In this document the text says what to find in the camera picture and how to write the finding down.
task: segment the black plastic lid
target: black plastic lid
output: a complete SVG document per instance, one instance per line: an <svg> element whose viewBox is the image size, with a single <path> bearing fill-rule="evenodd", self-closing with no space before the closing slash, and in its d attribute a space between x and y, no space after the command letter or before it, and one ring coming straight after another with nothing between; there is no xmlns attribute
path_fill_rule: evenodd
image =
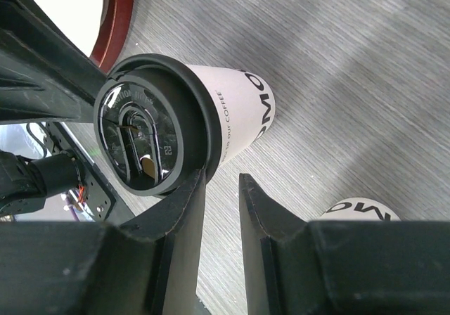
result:
<svg viewBox="0 0 450 315"><path fill-rule="evenodd" d="M208 137L198 101L163 67L113 70L95 105L102 153L135 195L163 195L205 166Z"/></svg>

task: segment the black lettering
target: black lettering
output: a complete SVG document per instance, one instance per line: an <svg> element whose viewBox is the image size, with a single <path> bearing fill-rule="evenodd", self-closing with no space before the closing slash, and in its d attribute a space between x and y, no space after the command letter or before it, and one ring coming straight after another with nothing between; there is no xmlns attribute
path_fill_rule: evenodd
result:
<svg viewBox="0 0 450 315"><path fill-rule="evenodd" d="M264 90L264 85L263 85L262 82L258 79L258 77L254 76L254 75L252 75L252 74L249 74L248 72L246 72L244 75L245 75L245 76L253 83L253 85L255 85L255 86L257 87L258 90L260 90L260 91L263 91L263 90Z"/></svg>
<svg viewBox="0 0 450 315"><path fill-rule="evenodd" d="M351 206L352 206L351 202L340 202L340 203L332 206L325 213L331 213L331 212L337 212L337 211L346 210L347 208L350 208Z"/></svg>
<svg viewBox="0 0 450 315"><path fill-rule="evenodd" d="M259 131L259 133L256 136L255 140L257 140L260 136L262 136L266 130L267 130L267 127L262 127L261 131Z"/></svg>
<svg viewBox="0 0 450 315"><path fill-rule="evenodd" d="M364 203L363 202L358 202L354 208L355 211L357 212L362 212L362 213L366 213L369 212L371 210L374 210L375 213L378 215L379 220L383 220L383 221L390 221L391 219L391 215L389 213L385 213L385 216L383 217L383 215L381 214L380 209L378 209L378 207L376 206L369 206L364 208Z"/></svg>
<svg viewBox="0 0 450 315"><path fill-rule="evenodd" d="M266 100L269 99L269 95L268 94L262 94L259 95L259 98L261 99L261 104L264 105L265 107L267 107L266 112L264 113L264 116L262 116L262 123L261 124L266 124L268 122L270 122L270 117L267 117L270 113L271 110L271 105L269 103L266 102Z"/></svg>

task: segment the metal bracket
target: metal bracket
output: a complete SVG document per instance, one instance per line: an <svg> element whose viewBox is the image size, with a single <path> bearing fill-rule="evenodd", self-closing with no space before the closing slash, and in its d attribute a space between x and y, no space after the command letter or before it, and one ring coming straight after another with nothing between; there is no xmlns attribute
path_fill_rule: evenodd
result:
<svg viewBox="0 0 450 315"><path fill-rule="evenodd" d="M68 134L65 127L61 123L47 122L46 128L50 136L45 137L44 144L51 151L52 155L56 155L63 150L71 150L84 166L86 174L83 182L86 190L84 199L92 212L92 219L94 221L108 220L114 224L121 224L134 217L131 210L101 173L100 169L95 163L92 164L90 162L84 152L80 150L76 141ZM111 215L112 211L117 208L121 209L120 213Z"/></svg>

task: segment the paper coffee cup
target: paper coffee cup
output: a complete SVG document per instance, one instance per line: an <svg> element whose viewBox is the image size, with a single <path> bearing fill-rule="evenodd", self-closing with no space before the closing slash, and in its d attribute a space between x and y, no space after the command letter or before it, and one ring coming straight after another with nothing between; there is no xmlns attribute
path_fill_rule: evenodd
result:
<svg viewBox="0 0 450 315"><path fill-rule="evenodd" d="M319 220L398 221L390 208L366 198L344 199L323 213Z"/></svg>
<svg viewBox="0 0 450 315"><path fill-rule="evenodd" d="M270 86L243 70L188 65L205 85L219 114L222 150L220 165L261 137L275 117Z"/></svg>
<svg viewBox="0 0 450 315"><path fill-rule="evenodd" d="M274 94L243 70L143 54L116 65L98 93L94 130L119 182L167 195L195 169L207 182L271 126Z"/></svg>

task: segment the gray carpet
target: gray carpet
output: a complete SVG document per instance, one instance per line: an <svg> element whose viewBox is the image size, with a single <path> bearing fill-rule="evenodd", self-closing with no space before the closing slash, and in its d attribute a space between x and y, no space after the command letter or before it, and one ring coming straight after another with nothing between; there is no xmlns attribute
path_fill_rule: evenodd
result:
<svg viewBox="0 0 450 315"><path fill-rule="evenodd" d="M246 313L239 172L305 219L354 196L450 219L449 28L449 0L136 0L122 58L245 68L276 95L273 127L207 187L198 294L213 314ZM92 128L71 126L95 152Z"/></svg>

